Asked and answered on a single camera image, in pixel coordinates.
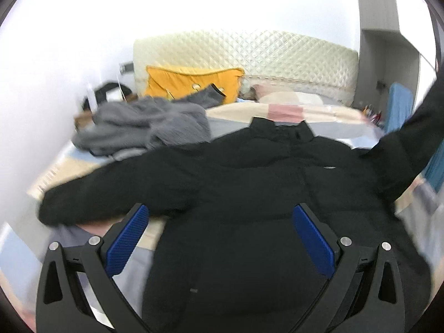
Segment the jacket sleeve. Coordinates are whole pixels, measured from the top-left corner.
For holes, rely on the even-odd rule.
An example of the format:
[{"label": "jacket sleeve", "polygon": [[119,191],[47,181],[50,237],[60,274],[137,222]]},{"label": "jacket sleeve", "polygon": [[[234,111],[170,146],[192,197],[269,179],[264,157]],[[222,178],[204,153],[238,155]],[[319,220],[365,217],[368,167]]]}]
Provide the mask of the jacket sleeve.
[{"label": "jacket sleeve", "polygon": [[444,66],[417,111],[362,155],[377,174],[378,190],[395,201],[426,167],[444,139]]},{"label": "jacket sleeve", "polygon": [[151,215],[181,211],[198,189],[196,154],[163,148],[105,165],[48,190],[38,218],[49,226],[83,224],[123,216],[135,203]]}]

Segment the gray fleece clothing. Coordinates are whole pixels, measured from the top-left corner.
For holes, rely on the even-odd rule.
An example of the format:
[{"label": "gray fleece clothing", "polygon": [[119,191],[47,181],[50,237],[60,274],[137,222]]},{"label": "gray fleece clothing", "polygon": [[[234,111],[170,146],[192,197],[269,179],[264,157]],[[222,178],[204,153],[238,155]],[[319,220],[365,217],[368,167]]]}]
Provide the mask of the gray fleece clothing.
[{"label": "gray fleece clothing", "polygon": [[94,114],[94,125],[79,131],[72,142],[97,156],[119,152],[117,159],[163,145],[208,142],[211,131],[205,108],[220,105],[224,97],[210,85],[172,101],[146,96],[128,104],[108,102]]}]

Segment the headboard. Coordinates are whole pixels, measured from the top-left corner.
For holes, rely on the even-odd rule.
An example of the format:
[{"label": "headboard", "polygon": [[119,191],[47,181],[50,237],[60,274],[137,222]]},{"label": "headboard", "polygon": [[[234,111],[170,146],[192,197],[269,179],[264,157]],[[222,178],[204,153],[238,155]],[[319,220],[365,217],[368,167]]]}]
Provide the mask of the headboard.
[{"label": "headboard", "polygon": [[244,88],[257,80],[289,82],[345,105],[353,101],[358,73],[358,53],[352,49],[314,37],[267,30],[190,31],[138,39],[133,62],[138,93],[147,86],[147,65],[242,67]]}]

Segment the blue gripper pad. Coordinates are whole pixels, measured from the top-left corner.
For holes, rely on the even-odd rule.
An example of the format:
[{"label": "blue gripper pad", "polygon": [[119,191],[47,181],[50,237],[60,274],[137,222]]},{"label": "blue gripper pad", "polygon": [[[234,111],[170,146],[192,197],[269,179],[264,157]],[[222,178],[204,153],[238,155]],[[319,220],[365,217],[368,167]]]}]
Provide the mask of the blue gripper pad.
[{"label": "blue gripper pad", "polygon": [[139,206],[106,252],[105,271],[108,277],[120,274],[148,225],[148,208]]},{"label": "blue gripper pad", "polygon": [[335,271],[335,254],[305,210],[296,206],[293,225],[318,272],[330,279]]}]

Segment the metal bolt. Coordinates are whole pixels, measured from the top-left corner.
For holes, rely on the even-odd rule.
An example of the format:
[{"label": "metal bolt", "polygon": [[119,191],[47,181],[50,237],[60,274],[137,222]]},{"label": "metal bolt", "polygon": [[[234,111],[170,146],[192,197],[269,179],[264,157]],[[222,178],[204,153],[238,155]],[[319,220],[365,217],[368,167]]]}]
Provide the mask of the metal bolt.
[{"label": "metal bolt", "polygon": [[350,245],[352,244],[352,240],[351,240],[349,237],[342,237],[342,238],[340,239],[340,243],[341,243],[343,246],[350,246]]},{"label": "metal bolt", "polygon": [[381,245],[382,245],[382,248],[387,251],[389,251],[392,248],[390,243],[387,243],[386,241],[384,243],[382,243]]},{"label": "metal bolt", "polygon": [[96,246],[97,244],[100,243],[100,237],[95,235],[94,237],[89,238],[88,243],[91,244],[92,246]]},{"label": "metal bolt", "polygon": [[59,244],[56,241],[53,241],[50,245],[49,245],[49,250],[56,250],[59,247]]}]

